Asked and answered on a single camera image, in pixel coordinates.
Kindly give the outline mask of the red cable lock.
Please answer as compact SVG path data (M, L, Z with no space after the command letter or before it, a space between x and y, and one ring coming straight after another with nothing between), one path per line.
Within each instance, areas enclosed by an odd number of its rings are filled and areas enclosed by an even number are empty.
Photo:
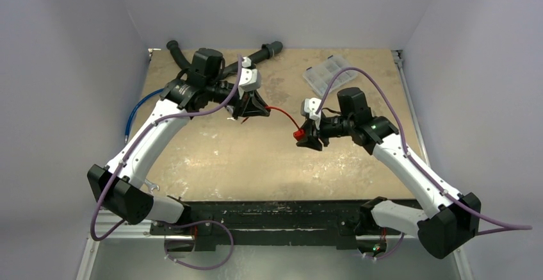
M278 112L281 112L283 115L285 115L292 123L293 125L296 127L296 131L293 132L293 138L299 142L301 141L301 139L304 137L305 135L305 131L302 129L302 127L296 122L296 120L293 118L292 115L290 115L288 112L286 112L285 110L281 109L281 108L278 108L276 106L269 106L269 105L266 105L264 107L267 111L272 111L272 110L275 110L275 111L278 111Z

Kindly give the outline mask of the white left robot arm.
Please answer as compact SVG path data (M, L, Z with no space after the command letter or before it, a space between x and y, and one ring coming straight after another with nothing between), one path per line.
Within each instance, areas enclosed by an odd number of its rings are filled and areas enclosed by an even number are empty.
M166 222L174 234L191 226L190 207L174 197L156 197L142 190L147 176L173 137L193 118L224 108L232 118L267 117L270 111L260 96L261 75L256 65L275 51L266 45L226 66L220 51L198 49L188 62L178 49L172 57L179 74L159 93L143 126L107 164L93 165L87 178L98 208L105 208L124 222Z

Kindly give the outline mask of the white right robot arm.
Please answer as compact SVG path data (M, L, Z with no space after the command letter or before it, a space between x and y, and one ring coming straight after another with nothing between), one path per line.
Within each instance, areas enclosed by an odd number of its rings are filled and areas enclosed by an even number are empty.
M328 117L318 109L321 99L302 101L305 121L294 137L299 147L315 151L331 138L349 136L355 145L384 164L414 195L418 208L377 197L363 204L353 231L375 233L390 228L416 237L433 257L443 259L478 232L481 201L472 192L460 190L441 179L405 143L401 131L386 117L374 116L359 88L337 93L339 115Z

